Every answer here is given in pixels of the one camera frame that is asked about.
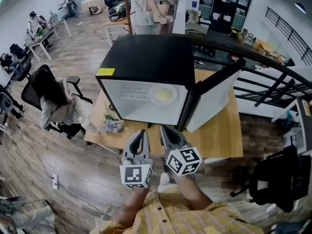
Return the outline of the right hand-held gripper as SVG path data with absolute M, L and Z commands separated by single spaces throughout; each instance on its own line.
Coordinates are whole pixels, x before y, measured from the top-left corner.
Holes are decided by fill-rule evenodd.
M 164 149 L 165 164 L 177 176 L 195 173 L 203 162 L 196 147 L 187 143 L 184 135 L 173 127 L 160 126 L 160 140 Z

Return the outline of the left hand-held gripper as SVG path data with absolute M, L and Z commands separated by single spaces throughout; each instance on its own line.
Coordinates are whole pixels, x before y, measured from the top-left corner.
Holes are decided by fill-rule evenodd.
M 154 162 L 150 157 L 150 144 L 146 130 L 139 130 L 126 142 L 120 165 L 122 185 L 130 189 L 148 188 L 153 174 Z

